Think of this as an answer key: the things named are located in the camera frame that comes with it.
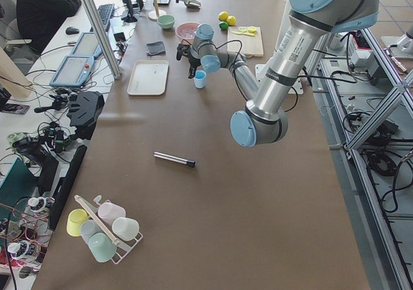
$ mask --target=blue tablet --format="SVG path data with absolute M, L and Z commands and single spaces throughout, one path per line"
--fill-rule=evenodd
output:
M 95 33 L 82 33 L 73 48 L 73 56 L 94 56 L 97 58 L 102 54 L 101 46 L 97 41 Z
M 49 85 L 52 87 L 80 87 L 95 63 L 93 56 L 66 56 Z

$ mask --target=wooden cutting board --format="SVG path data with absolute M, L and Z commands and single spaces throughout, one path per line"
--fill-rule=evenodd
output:
M 246 55 L 247 57 L 250 56 L 264 56 L 264 48 L 263 48 L 263 39 L 261 37 L 261 29 L 257 27 L 257 32 L 254 37 L 246 36 L 246 35 L 236 35 L 231 32 L 238 31 L 239 26 L 230 26 L 228 27 L 228 41 L 231 40 L 240 40 L 243 43 L 243 48 L 241 49 L 241 53 Z M 239 43 L 234 41 L 233 43 L 229 43 L 227 45 L 228 51 L 238 52 L 239 50 Z

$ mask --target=smartphone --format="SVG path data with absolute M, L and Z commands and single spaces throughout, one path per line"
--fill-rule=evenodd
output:
M 20 104 L 5 104 L 1 112 L 6 112 L 8 114 L 25 114 L 28 109 L 30 108 L 29 105 L 20 105 Z

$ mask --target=pink bowl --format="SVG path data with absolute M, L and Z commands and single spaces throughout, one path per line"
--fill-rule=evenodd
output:
M 198 25 L 199 23 L 195 23 L 195 22 L 187 22 L 187 23 L 183 23 L 179 25 L 175 29 L 175 34 L 178 37 L 179 42 L 182 42 L 182 40 L 184 39 L 183 41 L 184 44 L 185 43 L 187 44 L 186 41 L 192 44 L 194 42 L 195 32 L 196 32 L 196 28 L 198 27 Z

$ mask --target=yellow cup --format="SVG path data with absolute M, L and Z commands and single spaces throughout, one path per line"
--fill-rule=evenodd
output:
M 66 231 L 70 236 L 81 236 L 80 227 L 88 220 L 88 214 L 84 209 L 71 211 L 67 219 Z

